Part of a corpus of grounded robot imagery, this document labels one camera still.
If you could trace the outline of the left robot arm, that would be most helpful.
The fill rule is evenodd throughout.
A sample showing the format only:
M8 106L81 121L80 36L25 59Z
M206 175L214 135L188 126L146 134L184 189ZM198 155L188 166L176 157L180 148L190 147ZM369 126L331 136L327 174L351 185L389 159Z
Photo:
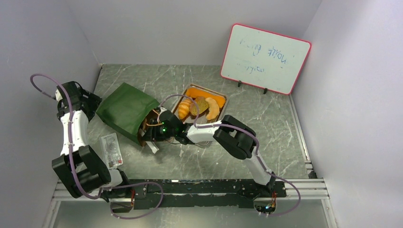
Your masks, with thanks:
M60 156L52 161L52 169L70 195L83 196L78 184L90 194L106 190L100 198L124 198L131 193L132 185L119 169L108 169L103 160L87 142L87 126L96 114L102 99L83 89L76 81L57 86L57 117L63 124L64 142Z

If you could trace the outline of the metal tongs white handles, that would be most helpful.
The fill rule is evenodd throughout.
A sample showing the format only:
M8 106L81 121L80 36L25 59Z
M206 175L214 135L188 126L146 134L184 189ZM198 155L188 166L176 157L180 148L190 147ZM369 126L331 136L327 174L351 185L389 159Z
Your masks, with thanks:
M148 141L147 139L144 138L145 136L145 131L142 129L139 129L138 133L140 134L140 140L139 142L141 143L142 146L147 145L153 154L156 154L159 151L159 148L155 145L153 141Z

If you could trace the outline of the braided fake bread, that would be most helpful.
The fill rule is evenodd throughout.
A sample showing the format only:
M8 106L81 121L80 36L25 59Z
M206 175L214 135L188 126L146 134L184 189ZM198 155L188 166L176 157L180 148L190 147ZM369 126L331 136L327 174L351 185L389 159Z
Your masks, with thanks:
M197 97L212 98L217 102L219 108L223 108L226 103L226 98L224 96L217 95L212 92L208 92L196 87L188 88L185 92L185 95L191 98L197 98Z

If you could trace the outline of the green paper bag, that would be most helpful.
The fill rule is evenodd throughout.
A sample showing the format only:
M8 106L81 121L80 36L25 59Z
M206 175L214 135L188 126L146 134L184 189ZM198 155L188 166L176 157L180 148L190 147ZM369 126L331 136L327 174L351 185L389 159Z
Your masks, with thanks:
M145 92L122 83L101 102L96 114L107 126L140 145L138 131L159 102Z

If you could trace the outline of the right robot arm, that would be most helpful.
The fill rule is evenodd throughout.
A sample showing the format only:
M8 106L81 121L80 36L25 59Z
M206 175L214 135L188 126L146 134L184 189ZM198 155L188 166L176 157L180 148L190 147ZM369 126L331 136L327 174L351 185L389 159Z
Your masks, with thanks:
M249 169L259 195L269 196L275 189L275 174L264 162L259 151L256 133L231 115L212 123L183 123L171 111L163 111L160 123L147 126L141 139L161 142L171 138L183 145L217 142L232 157L241 160Z

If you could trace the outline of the pale crescent fake bread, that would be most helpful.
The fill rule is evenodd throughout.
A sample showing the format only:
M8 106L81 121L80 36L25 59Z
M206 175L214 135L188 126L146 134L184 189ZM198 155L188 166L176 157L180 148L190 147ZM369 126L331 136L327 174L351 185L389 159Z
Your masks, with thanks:
M209 105L209 112L206 115L206 119L208 121L215 119L220 111L220 107L218 105L218 103L216 102L216 100L214 100L213 98L206 98L205 101L208 103Z

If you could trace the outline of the brown bread slice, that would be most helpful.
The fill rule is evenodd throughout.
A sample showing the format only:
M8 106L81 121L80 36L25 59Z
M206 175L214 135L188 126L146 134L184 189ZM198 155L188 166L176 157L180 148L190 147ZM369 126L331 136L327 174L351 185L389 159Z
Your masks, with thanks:
M197 114L202 114L209 108L208 102L205 100L205 97L199 96L194 99L194 102L190 104L190 114L196 116Z

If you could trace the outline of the fake croissant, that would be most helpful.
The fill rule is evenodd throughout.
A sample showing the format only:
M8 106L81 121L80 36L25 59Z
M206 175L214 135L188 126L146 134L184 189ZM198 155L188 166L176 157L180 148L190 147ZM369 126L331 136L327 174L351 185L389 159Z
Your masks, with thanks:
M190 106L192 104L192 100L186 98L182 100L178 105L178 117L180 120L184 120L186 117L190 115Z

